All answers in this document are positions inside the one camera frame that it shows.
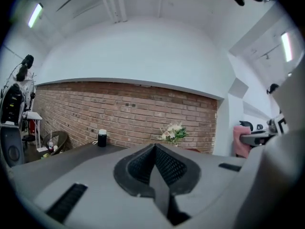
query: vent slot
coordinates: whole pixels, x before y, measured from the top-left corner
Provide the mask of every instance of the vent slot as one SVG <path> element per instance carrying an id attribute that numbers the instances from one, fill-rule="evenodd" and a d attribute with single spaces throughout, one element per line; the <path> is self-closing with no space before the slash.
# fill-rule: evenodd
<path id="1" fill-rule="evenodd" d="M 73 184 L 47 211 L 47 215 L 62 223 L 87 190 L 83 184 Z"/>

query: ceiling light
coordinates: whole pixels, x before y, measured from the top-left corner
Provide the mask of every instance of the ceiling light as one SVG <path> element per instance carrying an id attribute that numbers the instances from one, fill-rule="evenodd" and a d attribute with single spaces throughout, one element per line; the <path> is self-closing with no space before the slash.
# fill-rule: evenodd
<path id="1" fill-rule="evenodd" d="M 282 35 L 282 42 L 285 50 L 286 62 L 289 62 L 292 60 L 292 54 L 291 54 L 290 41 L 287 32 Z"/>
<path id="2" fill-rule="evenodd" d="M 38 15 L 39 15 L 39 13 L 40 13 L 40 11 L 42 10 L 42 7 L 43 7 L 43 6 L 42 6 L 41 3 L 38 3 L 38 4 L 36 5 L 36 8 L 34 9 L 34 12 L 33 12 L 33 14 L 31 15 L 30 20 L 29 20 L 29 23 L 28 23 L 28 26 L 29 26 L 30 28 L 33 27 L 33 24 L 35 23 L 35 21 L 36 21 Z"/>

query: chair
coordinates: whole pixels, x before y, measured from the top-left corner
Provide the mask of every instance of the chair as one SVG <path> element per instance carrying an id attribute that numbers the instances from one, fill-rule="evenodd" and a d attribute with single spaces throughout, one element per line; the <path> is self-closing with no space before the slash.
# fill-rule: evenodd
<path id="1" fill-rule="evenodd" d="M 58 148 L 53 153 L 51 153 L 51 156 L 59 154 L 59 152 L 63 149 L 64 144 L 68 140 L 68 134 L 65 131 L 52 132 L 52 138 L 57 137 L 57 136 L 59 136 L 58 137 L 58 143 L 57 143 Z M 45 138 L 42 141 L 42 146 L 45 146 L 45 147 L 48 146 L 48 142 L 50 140 L 50 137 L 51 137 L 50 133 L 45 136 Z"/>

